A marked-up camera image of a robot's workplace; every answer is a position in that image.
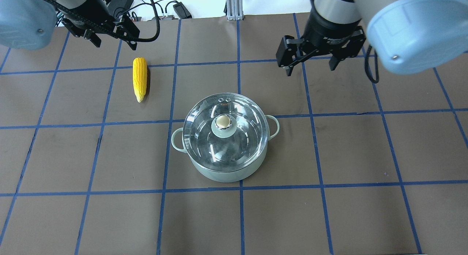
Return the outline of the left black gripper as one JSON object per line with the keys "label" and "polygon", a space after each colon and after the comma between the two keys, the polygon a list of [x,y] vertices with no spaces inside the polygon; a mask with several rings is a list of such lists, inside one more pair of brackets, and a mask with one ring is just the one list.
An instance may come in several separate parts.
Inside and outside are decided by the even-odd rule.
{"label": "left black gripper", "polygon": [[61,5],[65,27],[73,36],[85,38],[95,47],[102,43],[98,34],[121,39],[131,50],[136,50],[141,41],[139,29],[125,13],[125,5],[117,7],[106,0],[61,0]]}

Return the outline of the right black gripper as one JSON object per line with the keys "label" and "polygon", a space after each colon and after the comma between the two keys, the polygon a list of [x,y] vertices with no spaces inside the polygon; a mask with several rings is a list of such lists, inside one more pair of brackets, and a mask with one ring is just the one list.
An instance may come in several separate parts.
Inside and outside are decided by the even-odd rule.
{"label": "right black gripper", "polygon": [[285,35],[276,51],[278,67],[284,67],[290,77],[294,67],[312,57],[331,55],[329,68],[335,71],[339,63],[355,58],[366,41],[361,19],[347,24],[332,23],[321,17],[309,17],[299,38]]}

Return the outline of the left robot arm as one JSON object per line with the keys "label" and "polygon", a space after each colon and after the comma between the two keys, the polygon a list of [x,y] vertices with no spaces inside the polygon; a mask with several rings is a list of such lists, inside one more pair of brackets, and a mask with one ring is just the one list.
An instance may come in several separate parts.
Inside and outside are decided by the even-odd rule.
{"label": "left robot arm", "polygon": [[52,40],[63,14],[62,23],[74,37],[85,38],[96,47],[98,34],[110,31],[132,38],[139,29],[125,13],[133,0],[1,0],[0,41],[13,49],[37,50]]}

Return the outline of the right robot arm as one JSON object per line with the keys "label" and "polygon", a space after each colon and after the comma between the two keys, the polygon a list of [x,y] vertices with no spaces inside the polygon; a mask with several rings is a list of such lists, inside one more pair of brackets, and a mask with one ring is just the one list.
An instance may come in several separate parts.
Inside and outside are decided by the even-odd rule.
{"label": "right robot arm", "polygon": [[365,41],[395,74],[415,74],[442,65],[467,50],[468,0],[310,0],[303,35],[283,36],[280,68],[331,55],[329,66],[354,58]]}

